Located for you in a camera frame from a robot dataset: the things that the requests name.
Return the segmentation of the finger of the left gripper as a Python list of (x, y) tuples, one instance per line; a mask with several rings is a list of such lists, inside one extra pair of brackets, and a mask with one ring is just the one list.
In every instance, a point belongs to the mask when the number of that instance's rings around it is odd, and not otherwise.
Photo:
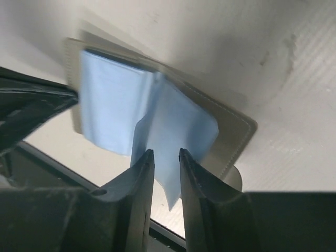
[(1, 155), (78, 103), (67, 85), (1, 68)]

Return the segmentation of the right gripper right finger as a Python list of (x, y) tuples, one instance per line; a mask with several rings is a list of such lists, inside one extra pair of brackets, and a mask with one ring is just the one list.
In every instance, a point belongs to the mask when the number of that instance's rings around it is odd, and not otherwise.
[(187, 251), (335, 251), (335, 194), (240, 192), (179, 153)]

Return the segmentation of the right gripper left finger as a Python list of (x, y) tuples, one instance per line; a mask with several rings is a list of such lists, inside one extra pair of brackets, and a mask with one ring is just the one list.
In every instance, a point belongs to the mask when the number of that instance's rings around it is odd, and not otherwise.
[(154, 153), (147, 150), (93, 191), (2, 188), (1, 251), (146, 251), (154, 168)]

